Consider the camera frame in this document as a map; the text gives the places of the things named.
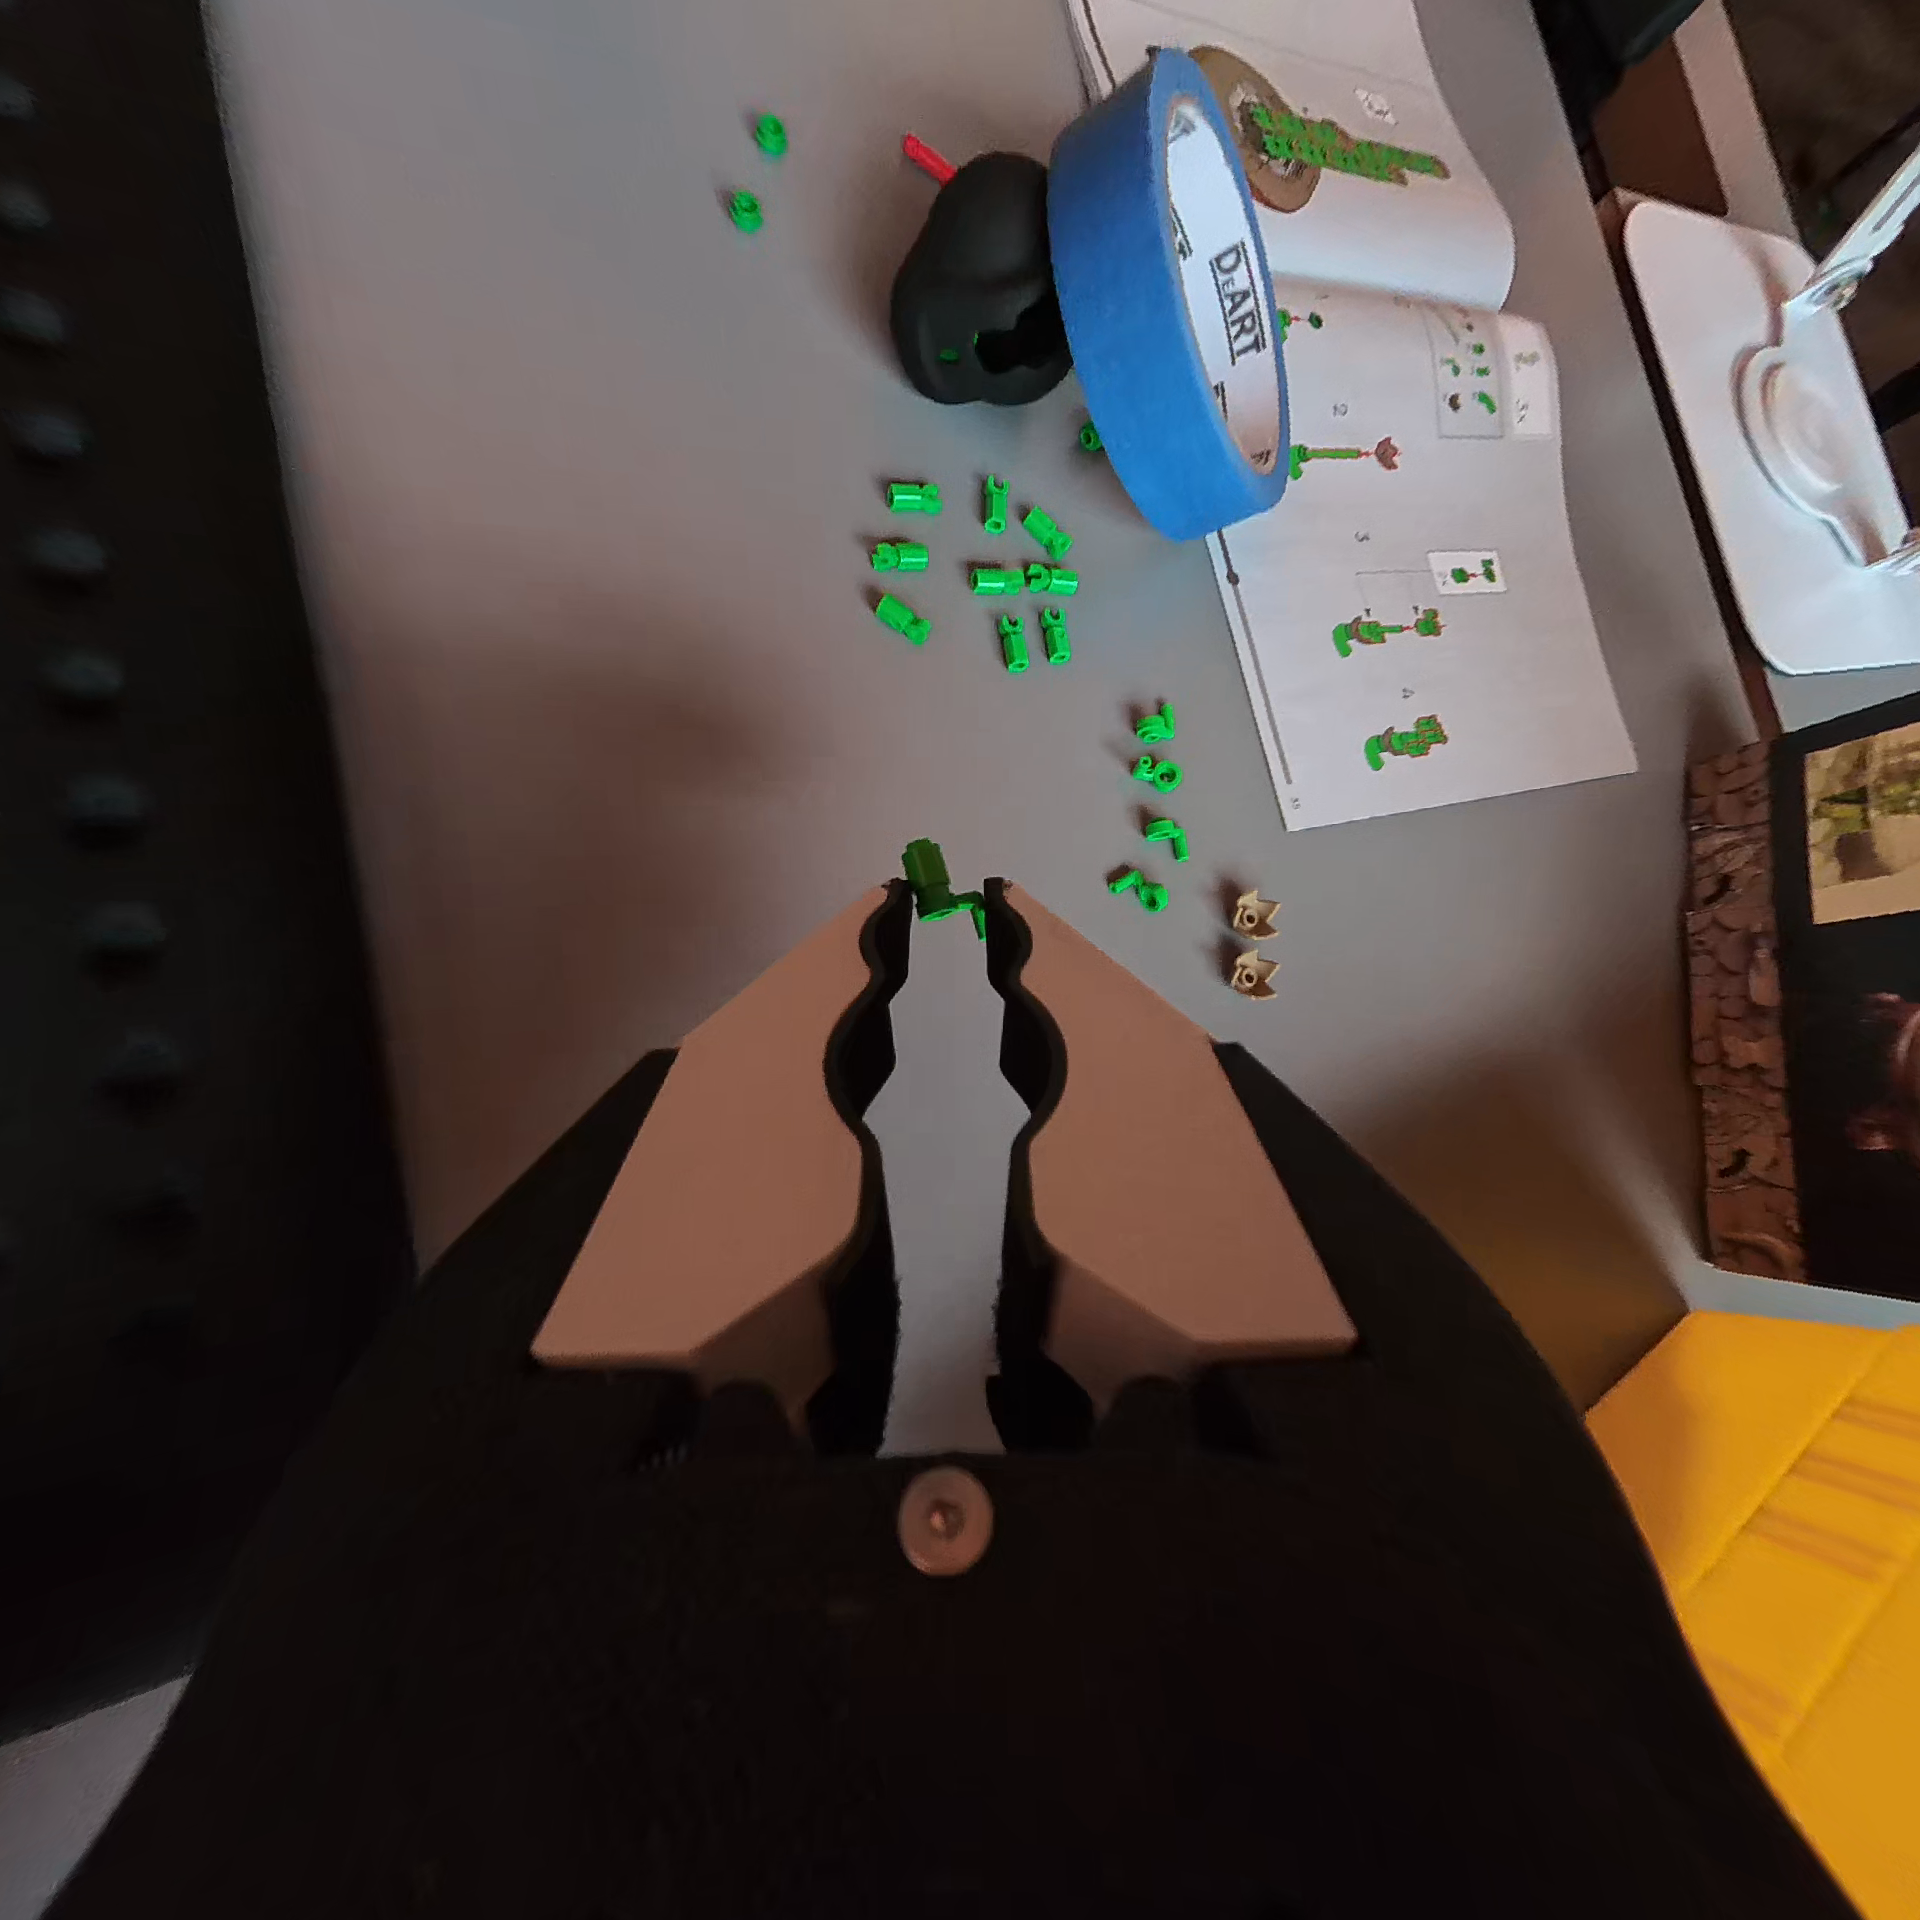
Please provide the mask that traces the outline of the white flat stand base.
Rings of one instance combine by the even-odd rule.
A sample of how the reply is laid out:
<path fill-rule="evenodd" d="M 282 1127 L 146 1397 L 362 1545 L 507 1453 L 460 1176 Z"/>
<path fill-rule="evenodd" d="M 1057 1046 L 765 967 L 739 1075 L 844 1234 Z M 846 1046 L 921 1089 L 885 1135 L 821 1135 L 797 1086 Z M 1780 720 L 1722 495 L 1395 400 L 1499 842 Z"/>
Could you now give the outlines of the white flat stand base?
<path fill-rule="evenodd" d="M 1895 579 L 1854 571 L 1834 535 L 1774 491 L 1738 417 L 1740 363 L 1772 339 L 1779 304 L 1820 258 L 1790 238 L 1654 198 L 1626 213 L 1623 254 L 1718 567 L 1762 662 L 1793 679 L 1915 665 L 1918 571 Z M 1837 323 L 1839 371 L 1859 375 L 1870 407 L 1839 314 Z M 1890 463 L 1889 472 L 1881 511 L 1900 536 L 1915 522 Z"/>

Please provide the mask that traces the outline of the black dimpled panel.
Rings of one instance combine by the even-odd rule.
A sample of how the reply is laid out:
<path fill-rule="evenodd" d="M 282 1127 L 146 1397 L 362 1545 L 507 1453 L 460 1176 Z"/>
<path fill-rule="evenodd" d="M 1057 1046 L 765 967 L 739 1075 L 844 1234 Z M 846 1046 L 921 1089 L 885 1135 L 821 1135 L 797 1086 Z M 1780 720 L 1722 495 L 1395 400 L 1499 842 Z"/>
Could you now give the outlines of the black dimpled panel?
<path fill-rule="evenodd" d="M 204 5 L 2 67 L 9 1743 L 193 1663 L 413 1245 Z"/>

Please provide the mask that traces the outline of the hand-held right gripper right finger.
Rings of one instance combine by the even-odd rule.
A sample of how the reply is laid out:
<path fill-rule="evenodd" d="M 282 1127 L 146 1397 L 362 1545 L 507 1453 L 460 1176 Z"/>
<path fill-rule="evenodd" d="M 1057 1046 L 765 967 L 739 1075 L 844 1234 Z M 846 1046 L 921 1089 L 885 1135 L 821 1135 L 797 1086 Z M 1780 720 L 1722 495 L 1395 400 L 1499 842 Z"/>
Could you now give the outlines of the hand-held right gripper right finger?
<path fill-rule="evenodd" d="M 989 1411 L 1086 1446 L 1130 1384 L 1346 1359 L 1357 1330 L 1205 1026 L 1013 880 L 986 894 L 1011 1150 Z"/>

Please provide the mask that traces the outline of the black rounded lego pot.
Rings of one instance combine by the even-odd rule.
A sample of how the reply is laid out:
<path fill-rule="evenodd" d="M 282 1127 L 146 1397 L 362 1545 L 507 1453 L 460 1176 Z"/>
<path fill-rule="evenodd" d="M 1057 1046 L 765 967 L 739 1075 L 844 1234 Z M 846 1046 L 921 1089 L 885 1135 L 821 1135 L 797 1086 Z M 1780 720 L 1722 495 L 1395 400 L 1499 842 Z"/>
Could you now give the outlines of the black rounded lego pot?
<path fill-rule="evenodd" d="M 905 382 L 940 405 L 1027 407 L 1071 370 L 1050 251 L 1050 169 L 989 150 L 946 181 L 892 291 Z"/>

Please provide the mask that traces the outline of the blue masking tape roll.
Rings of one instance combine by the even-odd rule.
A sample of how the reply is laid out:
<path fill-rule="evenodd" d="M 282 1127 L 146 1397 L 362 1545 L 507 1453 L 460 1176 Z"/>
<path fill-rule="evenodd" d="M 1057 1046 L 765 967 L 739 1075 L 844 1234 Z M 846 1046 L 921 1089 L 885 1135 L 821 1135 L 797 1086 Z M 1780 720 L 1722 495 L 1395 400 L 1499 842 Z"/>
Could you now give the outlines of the blue masking tape roll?
<path fill-rule="evenodd" d="M 1166 538 L 1270 511 L 1289 485 L 1282 323 L 1258 202 L 1202 66 L 1157 45 L 1059 135 L 1046 245 L 1111 467 Z"/>

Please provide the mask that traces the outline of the yellow plastic bin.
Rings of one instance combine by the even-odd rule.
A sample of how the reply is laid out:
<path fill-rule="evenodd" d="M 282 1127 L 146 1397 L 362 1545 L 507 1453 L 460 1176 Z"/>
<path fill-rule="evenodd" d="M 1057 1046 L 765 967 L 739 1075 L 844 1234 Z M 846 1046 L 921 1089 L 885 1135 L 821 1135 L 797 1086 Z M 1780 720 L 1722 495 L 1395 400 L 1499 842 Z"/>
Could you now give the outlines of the yellow plastic bin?
<path fill-rule="evenodd" d="M 1766 1787 L 1918 1915 L 1918 1330 L 1692 1312 L 1587 1425 Z"/>

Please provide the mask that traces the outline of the small green lego branch piece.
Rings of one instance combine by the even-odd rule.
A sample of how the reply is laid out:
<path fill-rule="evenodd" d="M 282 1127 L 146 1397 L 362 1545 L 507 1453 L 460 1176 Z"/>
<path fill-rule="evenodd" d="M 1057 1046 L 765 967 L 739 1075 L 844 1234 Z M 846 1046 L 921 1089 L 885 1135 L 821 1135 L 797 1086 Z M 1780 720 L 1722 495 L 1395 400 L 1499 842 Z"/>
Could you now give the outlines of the small green lego branch piece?
<path fill-rule="evenodd" d="M 961 889 L 946 865 L 940 842 L 918 835 L 903 848 L 903 880 L 915 904 L 916 920 L 971 920 L 980 941 L 987 938 L 987 897 L 980 889 Z"/>

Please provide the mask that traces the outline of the lego instruction booklet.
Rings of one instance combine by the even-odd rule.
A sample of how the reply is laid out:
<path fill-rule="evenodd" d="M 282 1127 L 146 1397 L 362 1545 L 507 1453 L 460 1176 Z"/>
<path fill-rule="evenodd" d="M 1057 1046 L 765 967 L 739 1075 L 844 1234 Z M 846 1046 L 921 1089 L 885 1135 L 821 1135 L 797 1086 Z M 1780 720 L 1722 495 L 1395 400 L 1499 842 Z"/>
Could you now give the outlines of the lego instruction booklet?
<path fill-rule="evenodd" d="M 1273 277 L 1284 498 L 1206 538 L 1287 827 L 1638 768 L 1578 571 L 1547 330 L 1414 5 L 1070 5 L 1231 123 Z"/>

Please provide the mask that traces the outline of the dark lego set box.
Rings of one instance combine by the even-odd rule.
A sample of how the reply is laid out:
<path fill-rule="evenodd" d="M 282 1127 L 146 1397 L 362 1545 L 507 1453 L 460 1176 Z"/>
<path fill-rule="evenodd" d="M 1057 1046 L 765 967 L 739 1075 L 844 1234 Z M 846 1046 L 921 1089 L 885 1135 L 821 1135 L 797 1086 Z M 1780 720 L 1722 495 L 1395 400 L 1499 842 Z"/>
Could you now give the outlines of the dark lego set box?
<path fill-rule="evenodd" d="M 1918 1298 L 1918 698 L 1687 774 L 1710 1259 Z"/>

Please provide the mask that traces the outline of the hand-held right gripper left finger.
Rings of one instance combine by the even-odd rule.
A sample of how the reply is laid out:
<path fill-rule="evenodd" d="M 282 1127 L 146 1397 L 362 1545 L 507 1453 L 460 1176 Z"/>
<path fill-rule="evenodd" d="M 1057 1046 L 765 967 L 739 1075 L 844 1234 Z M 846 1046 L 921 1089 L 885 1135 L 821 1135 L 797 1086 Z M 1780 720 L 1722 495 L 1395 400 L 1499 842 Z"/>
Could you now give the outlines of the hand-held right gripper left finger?
<path fill-rule="evenodd" d="M 911 923 L 887 880 L 689 1031 L 535 1362 L 758 1384 L 818 1451 L 879 1449 L 901 1298 L 869 1112 L 897 1069 Z"/>

